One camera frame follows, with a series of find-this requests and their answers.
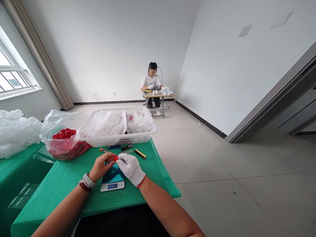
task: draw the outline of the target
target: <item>table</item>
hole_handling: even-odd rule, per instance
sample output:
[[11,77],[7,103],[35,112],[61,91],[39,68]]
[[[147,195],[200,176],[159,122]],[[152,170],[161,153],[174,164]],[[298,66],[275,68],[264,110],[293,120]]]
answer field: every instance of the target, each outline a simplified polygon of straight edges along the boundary
[[10,227],[52,168],[53,158],[44,143],[0,160],[0,229],[1,236],[10,236]]
[[[140,166],[146,175],[166,190],[173,198],[180,197],[181,194],[166,171],[153,140],[150,139],[147,143],[134,144],[133,150],[135,149],[140,150],[147,156],[146,160],[143,160],[135,153],[132,153],[138,158]],[[119,154],[121,150],[113,149],[112,152]],[[101,154],[103,152],[99,151],[99,147],[93,147],[73,160],[56,161],[12,224],[11,235],[31,236],[43,220],[78,184],[82,176],[91,170],[95,159]],[[100,186],[101,179],[97,182],[94,190],[91,191],[80,217],[97,215],[127,206],[146,203],[139,189],[134,187],[127,178],[125,178],[125,187],[123,189],[101,192]]]
[[148,92],[148,94],[145,94],[144,92],[145,92],[146,90],[143,90],[143,89],[141,89],[141,92],[142,92],[142,94],[143,94],[143,96],[144,96],[144,98],[145,98],[145,100],[146,100],[146,107],[147,107],[147,99],[148,98],[156,98],[156,97],[162,97],[162,115],[155,115],[155,116],[153,116],[153,117],[162,117],[162,118],[165,118],[165,107],[164,107],[164,98],[165,97],[173,97],[173,96],[178,96],[177,94],[172,94],[172,95],[163,95],[162,93],[160,94],[152,94],[152,92]]

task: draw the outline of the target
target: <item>woman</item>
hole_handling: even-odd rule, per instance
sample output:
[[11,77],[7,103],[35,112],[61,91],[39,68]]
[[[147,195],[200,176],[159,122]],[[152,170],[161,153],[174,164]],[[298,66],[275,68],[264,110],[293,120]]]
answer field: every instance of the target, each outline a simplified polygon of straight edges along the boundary
[[[89,179],[96,183],[115,164],[113,156],[113,153],[105,153],[98,157],[88,173]],[[127,207],[82,218],[75,237],[205,236],[189,214],[165,190],[146,176],[135,156],[123,153],[118,158],[116,163],[132,184],[139,188],[148,206]],[[89,196],[88,186],[81,180],[32,236],[64,236]]]
[[[160,90],[162,87],[162,80],[160,77],[156,74],[157,73],[157,64],[151,62],[148,65],[148,74],[144,76],[141,83],[141,89],[143,90]],[[159,109],[160,109],[160,98],[155,97],[153,98],[155,101],[155,108],[157,115],[161,115]],[[152,99],[149,98],[147,102],[147,108],[152,109]]]

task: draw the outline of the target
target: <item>gray curtain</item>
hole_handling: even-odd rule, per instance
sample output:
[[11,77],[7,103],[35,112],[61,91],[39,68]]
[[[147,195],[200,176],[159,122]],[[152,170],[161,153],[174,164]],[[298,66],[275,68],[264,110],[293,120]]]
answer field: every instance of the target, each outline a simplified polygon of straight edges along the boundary
[[68,96],[51,60],[49,59],[39,36],[37,35],[29,17],[20,0],[2,0],[8,12],[19,28],[26,43],[28,44],[35,60],[42,69],[44,75],[52,86],[56,97],[63,109],[68,110],[73,107],[73,103]]

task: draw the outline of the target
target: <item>clear plastic bag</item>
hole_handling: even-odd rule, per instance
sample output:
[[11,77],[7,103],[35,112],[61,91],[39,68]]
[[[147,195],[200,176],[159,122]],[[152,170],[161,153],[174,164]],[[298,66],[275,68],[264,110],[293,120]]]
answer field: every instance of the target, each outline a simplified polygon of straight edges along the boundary
[[34,117],[22,116],[21,110],[0,110],[0,159],[8,159],[32,144],[40,143],[42,123]]
[[126,127],[122,115],[100,110],[91,118],[87,130],[92,137],[102,137],[124,134]]
[[138,112],[134,110],[133,113],[127,115],[127,121],[128,133],[150,132],[152,130],[153,118],[147,108]]
[[40,139],[46,144],[53,158],[70,160],[91,148],[87,142],[79,141],[88,120],[89,116],[86,114],[59,110],[52,110],[45,117]]

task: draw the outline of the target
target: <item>digital scale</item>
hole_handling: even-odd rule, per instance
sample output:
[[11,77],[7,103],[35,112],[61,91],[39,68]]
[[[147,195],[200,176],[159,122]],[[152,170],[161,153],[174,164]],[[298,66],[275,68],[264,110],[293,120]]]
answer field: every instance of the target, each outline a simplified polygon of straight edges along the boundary
[[125,186],[124,174],[117,164],[114,164],[102,177],[101,192],[121,189]]

